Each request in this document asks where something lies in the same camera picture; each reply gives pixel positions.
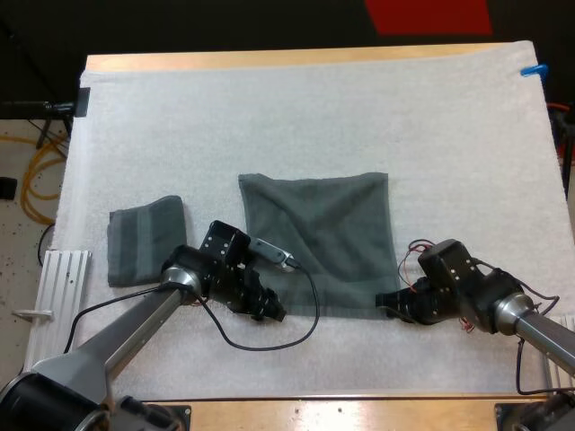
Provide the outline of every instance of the concrete floor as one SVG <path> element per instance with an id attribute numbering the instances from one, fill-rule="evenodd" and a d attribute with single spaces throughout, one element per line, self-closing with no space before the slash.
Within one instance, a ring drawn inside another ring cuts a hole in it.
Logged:
<path id="1" fill-rule="evenodd" d="M 55 123 L 51 130 L 61 134 L 61 123 Z M 38 135 L 39 131 L 24 120 L 0 120 L 0 136 L 36 139 Z M 34 151 L 32 145 L 0 142 L 0 176 L 18 179 L 16 200 L 0 201 L 0 388 L 19 373 L 30 333 L 30 324 L 14 317 L 12 310 L 34 308 L 40 279 L 37 246 L 46 226 L 32 222 L 23 213 L 18 199 L 22 176 Z M 34 187 L 44 193 L 58 190 L 63 172 L 63 164 L 48 168 L 38 177 Z M 46 216 L 54 217 L 57 205 L 57 201 L 40 202 L 38 209 Z M 569 211 L 573 222 L 575 174 L 571 175 Z M 46 238 L 44 248 L 49 243 L 50 236 Z"/>

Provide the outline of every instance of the wooden table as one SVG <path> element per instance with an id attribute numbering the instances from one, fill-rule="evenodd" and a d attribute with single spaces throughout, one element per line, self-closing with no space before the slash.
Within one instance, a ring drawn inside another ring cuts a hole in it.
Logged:
<path id="1" fill-rule="evenodd" d="M 249 66 L 292 66 L 400 58 L 443 57 L 498 44 L 298 49 L 89 56 L 86 69 L 98 72 L 191 70 Z M 194 431 L 229 430 L 496 430 L 497 402 L 520 402 L 509 394 L 473 396 L 350 396 L 304 400 L 190 401 Z"/>

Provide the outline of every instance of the black cord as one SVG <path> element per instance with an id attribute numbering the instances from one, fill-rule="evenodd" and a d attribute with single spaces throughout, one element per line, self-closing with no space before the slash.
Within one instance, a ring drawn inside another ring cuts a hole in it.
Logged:
<path id="1" fill-rule="evenodd" d="M 175 287 L 174 285 L 151 287 L 151 288 L 146 289 L 146 290 L 140 290 L 139 292 L 135 292 L 134 294 L 123 295 L 123 296 L 119 296 L 119 297 L 114 298 L 114 299 L 110 299 L 109 301 L 106 301 L 104 303 L 97 303 L 96 305 L 93 305 L 91 307 L 88 307 L 88 308 L 80 311 L 74 317 L 74 320 L 72 321 L 72 328 L 70 330 L 70 335 L 68 336 L 68 342 L 66 343 L 66 347 L 64 348 L 64 353 L 68 353 L 68 351 L 70 350 L 70 347 L 72 346 L 72 341 L 74 340 L 75 327 L 77 326 L 80 319 L 82 319 L 82 317 L 85 316 L 87 313 L 93 312 L 94 310 L 98 310 L 99 308 L 105 307 L 107 305 L 111 305 L 113 303 L 119 303 L 120 301 L 125 301 L 125 300 L 130 299 L 130 298 L 135 298 L 137 296 L 151 294 L 153 292 L 162 292 L 164 290 L 173 290 L 175 288 L 177 288 L 177 287 Z"/>
<path id="2" fill-rule="evenodd" d="M 50 138 L 50 136 L 48 136 L 48 134 L 53 135 L 55 138 L 60 138 L 60 136 L 56 135 L 55 133 L 47 130 L 46 133 L 44 132 L 44 130 L 36 125 L 36 123 L 34 123 L 31 119 L 27 119 L 26 121 L 28 121 L 30 124 L 32 124 L 36 129 L 38 129 L 40 131 L 40 136 L 44 136 L 44 138 L 48 139 L 48 141 L 50 141 L 50 143 L 55 144 L 54 141 Z M 62 146 L 64 149 L 68 150 L 68 147 L 65 146 L 64 144 L 62 144 L 62 142 L 58 142 L 57 145 L 54 145 L 54 149 L 65 159 L 68 158 L 68 155 L 66 153 L 64 153 L 60 148 L 58 148 L 58 145 Z"/>
<path id="3" fill-rule="evenodd" d="M 27 119 L 26 121 L 28 121 L 31 125 L 33 125 L 33 126 L 34 126 L 36 129 L 38 129 L 40 132 L 43 131 L 42 128 L 41 128 L 40 126 L 38 126 L 36 123 L 34 123 L 31 119 Z M 48 141 L 50 141 L 50 142 L 54 142 L 54 141 L 52 141 L 52 139 L 50 139 L 50 136 L 48 136 L 48 135 L 52 135 L 52 136 L 53 136 L 54 138 L 56 138 L 56 139 L 59 139 L 59 138 L 62 137 L 62 136 L 58 136 L 58 134 L 52 132 L 51 130 L 48 130 L 48 131 L 47 131 L 46 138 L 47 138 Z"/>
<path id="4" fill-rule="evenodd" d="M 179 286 L 169 285 L 169 286 L 152 287 L 152 288 L 147 289 L 147 290 L 135 292 L 134 294 L 120 296 L 118 298 L 110 299 L 109 301 L 106 301 L 105 303 L 98 303 L 96 305 L 93 305 L 92 307 L 88 307 L 85 310 L 80 311 L 74 317 L 74 320 L 72 322 L 72 329 L 70 330 L 70 335 L 68 337 L 68 342 L 66 343 L 66 348 L 64 349 L 64 353 L 67 353 L 70 350 L 70 347 L 72 346 L 72 340 L 74 339 L 75 328 L 76 328 L 78 322 L 80 321 L 80 319 L 82 318 L 82 316 L 86 315 L 88 312 L 93 312 L 94 310 L 98 310 L 99 308 L 105 307 L 106 305 L 110 305 L 112 303 L 117 303 L 119 301 L 124 301 L 126 299 L 134 298 L 136 296 L 141 296 L 141 295 L 145 295 L 145 294 L 149 294 L 149 293 L 153 293 L 153 292 L 158 292 L 161 290 L 169 290 L 169 289 L 175 289 L 175 288 L 180 288 L 182 290 L 185 290 L 186 292 L 190 293 L 192 296 L 194 296 L 196 298 L 196 300 L 201 304 L 201 306 L 204 307 L 204 310 L 206 310 L 206 312 L 208 313 L 208 316 L 216 324 L 217 330 L 219 330 L 219 333 L 221 334 L 224 341 L 232 347 L 239 348 L 240 350 L 247 350 L 250 352 L 269 352 L 271 350 L 281 350 L 283 348 L 296 346 L 298 344 L 303 343 L 307 339 L 309 339 L 310 336 L 314 333 L 315 328 L 317 327 L 317 322 L 320 320 L 320 304 L 319 304 L 319 300 L 317 297 L 317 289 L 315 288 L 315 282 L 314 282 L 314 279 L 312 278 L 311 274 L 293 259 L 291 259 L 290 266 L 300 270 L 301 272 L 303 272 L 307 276 L 307 279 L 309 280 L 310 285 L 312 287 L 312 293 L 314 294 L 314 302 L 315 302 L 314 323 L 312 324 L 312 327 L 310 328 L 310 330 L 301 339 L 297 339 L 296 341 L 292 341 L 292 342 L 286 343 L 286 344 L 280 344 L 278 346 L 271 346 L 271 347 L 249 347 L 249 346 L 242 346 L 241 344 L 237 344 L 237 343 L 233 342 L 227 336 L 226 332 L 224 331 L 224 328 L 222 327 L 222 324 L 219 322 L 216 315 L 210 310 L 210 308 L 206 304 L 206 301 L 204 301 L 203 298 L 198 296 L 193 291 L 193 289 L 191 287 L 184 286 L 184 285 L 179 285 Z"/>
<path id="5" fill-rule="evenodd" d="M 484 267 L 487 267 L 489 269 L 497 269 L 494 266 L 490 265 L 489 263 L 486 263 L 480 259 L 476 259 L 473 258 L 473 263 L 475 263 L 475 265 L 483 265 Z M 545 299 L 545 301 L 551 301 L 551 303 L 549 304 L 549 306 L 547 306 L 547 308 L 545 308 L 541 314 L 543 316 L 545 316 L 548 312 L 550 312 L 552 310 L 552 308 L 559 302 L 559 300 L 561 299 L 558 295 L 554 295 L 554 296 L 546 296 L 546 295 L 542 295 L 539 292 L 537 292 L 533 287 L 529 287 L 527 285 L 527 283 L 524 283 L 523 281 L 521 281 L 520 279 L 518 279 L 517 277 L 512 276 L 511 274 L 509 274 L 507 271 L 504 271 L 502 269 L 500 269 L 500 271 L 504 274 L 507 274 L 510 277 L 515 278 L 515 280 L 522 285 L 528 292 L 531 292 L 533 295 L 540 297 L 541 299 Z"/>
<path id="6" fill-rule="evenodd" d="M 519 338 L 519 343 L 517 347 L 517 369 L 515 372 L 515 387 L 519 395 L 536 395 L 537 393 L 551 393 L 551 392 L 564 392 L 564 391 L 575 391 L 575 387 L 567 388 L 550 388 L 550 389 L 536 389 L 534 391 L 523 391 L 521 389 L 521 357 L 523 354 L 523 345 L 525 340 Z"/>
<path id="7" fill-rule="evenodd" d="M 241 344 L 237 344 L 234 343 L 226 334 L 226 332 L 224 331 L 224 328 L 222 328 L 221 323 L 219 322 L 219 320 L 217 319 L 216 315 L 209 309 L 208 305 L 206 304 L 206 301 L 204 301 L 202 298 L 200 298 L 198 295 L 196 295 L 195 292 L 191 292 L 196 299 L 198 300 L 198 302 L 201 304 L 202 307 L 204 307 L 204 310 L 206 310 L 206 313 L 209 315 L 209 317 L 212 318 L 212 321 L 214 321 L 214 323 L 217 326 L 217 330 L 219 330 L 219 333 L 222 335 L 222 338 L 224 339 L 224 341 L 229 344 L 232 347 L 235 348 L 239 348 L 240 350 L 247 350 L 249 352 L 270 352 L 272 350 L 281 350 L 283 348 L 288 348 L 288 347 L 293 347 L 296 346 L 298 344 L 303 343 L 304 341 L 306 341 L 307 339 L 310 338 L 310 336 L 314 333 L 315 331 L 315 327 L 317 326 L 317 322 L 320 320 L 320 304 L 319 304 L 319 300 L 317 298 L 317 290 L 315 289 L 315 283 L 314 283 L 314 279 L 312 278 L 312 276 L 310 275 L 310 273 L 302 268 L 301 266 L 298 268 L 300 271 L 302 271 L 307 278 L 309 279 L 310 285 L 312 287 L 312 292 L 314 294 L 314 301 L 315 301 L 315 318 L 314 318 L 314 323 L 312 324 L 312 327 L 309 329 L 309 331 L 301 338 L 301 339 L 297 339 L 296 341 L 292 341 L 290 343 L 286 343 L 286 344 L 280 344 L 278 346 L 271 346 L 271 347 L 249 347 L 249 346 L 242 346 Z"/>
<path id="8" fill-rule="evenodd" d="M 475 265 L 483 265 L 484 267 L 490 268 L 490 269 L 496 269 L 495 267 L 493 267 L 492 265 L 490 265 L 489 263 L 485 263 L 480 259 L 473 259 L 473 263 L 475 263 Z M 511 274 L 509 274 L 506 271 L 502 271 L 503 273 L 509 275 L 510 277 Z M 551 311 L 553 309 L 553 307 L 559 302 L 560 297 L 558 295 L 554 295 L 554 296 L 546 296 L 546 295 L 542 295 L 539 292 L 537 292 L 536 290 L 534 290 L 534 288 L 528 286 L 526 283 L 524 283 L 523 281 L 519 280 L 516 277 L 513 277 L 517 280 L 517 282 L 522 285 L 527 291 L 531 292 L 533 295 L 540 297 L 541 299 L 545 299 L 546 301 L 551 301 L 551 303 L 547 306 L 547 308 L 545 308 L 540 314 L 541 315 L 546 315 L 549 311 Z M 515 388 L 517 390 L 517 393 L 519 395 L 536 395 L 538 393 L 552 393 L 552 392 L 561 392 L 561 391 L 575 391 L 575 387 L 573 388 L 550 388 L 550 389 L 536 389 L 534 391 L 523 391 L 521 389 L 521 358 L 523 356 L 523 345 L 525 344 L 525 339 L 519 337 L 519 342 L 517 345 L 517 365 L 516 365 L 516 371 L 515 371 Z"/>
<path id="9" fill-rule="evenodd" d="M 38 240 L 38 249 L 36 250 L 36 255 L 38 257 L 38 263 L 40 264 L 41 267 L 44 266 L 44 262 L 42 261 L 42 256 L 41 256 L 42 243 L 44 242 L 44 239 L 46 238 L 46 235 L 48 234 L 50 229 L 53 229 L 53 228 L 54 228 L 54 224 L 49 224 L 48 227 L 46 229 L 44 229 L 44 232 L 42 232 L 42 235 L 41 235 L 40 239 Z"/>

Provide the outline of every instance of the gray towel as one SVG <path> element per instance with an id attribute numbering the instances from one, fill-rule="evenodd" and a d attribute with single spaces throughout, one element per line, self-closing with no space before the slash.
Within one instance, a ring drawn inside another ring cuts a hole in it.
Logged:
<path id="1" fill-rule="evenodd" d="M 399 288 L 389 220 L 387 175 L 326 180 L 239 176 L 251 236 L 291 252 L 314 276 L 324 316 L 378 319 L 376 294 Z M 287 312 L 313 315 L 301 274 L 260 268 Z"/>
<path id="2" fill-rule="evenodd" d="M 108 284 L 124 287 L 159 281 L 164 261 L 185 243 L 186 223 L 179 196 L 110 213 Z"/>

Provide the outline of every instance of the metal arm tube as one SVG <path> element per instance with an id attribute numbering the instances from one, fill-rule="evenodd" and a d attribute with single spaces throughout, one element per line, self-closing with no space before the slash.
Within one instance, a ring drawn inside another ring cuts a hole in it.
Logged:
<path id="1" fill-rule="evenodd" d="M 32 371 L 96 404 L 111 403 L 109 378 L 118 375 L 182 299 L 178 289 L 153 293 L 78 349 L 40 361 Z"/>
<path id="2" fill-rule="evenodd" d="M 575 374 L 575 332 L 536 312 L 517 319 L 516 333 L 570 375 Z"/>

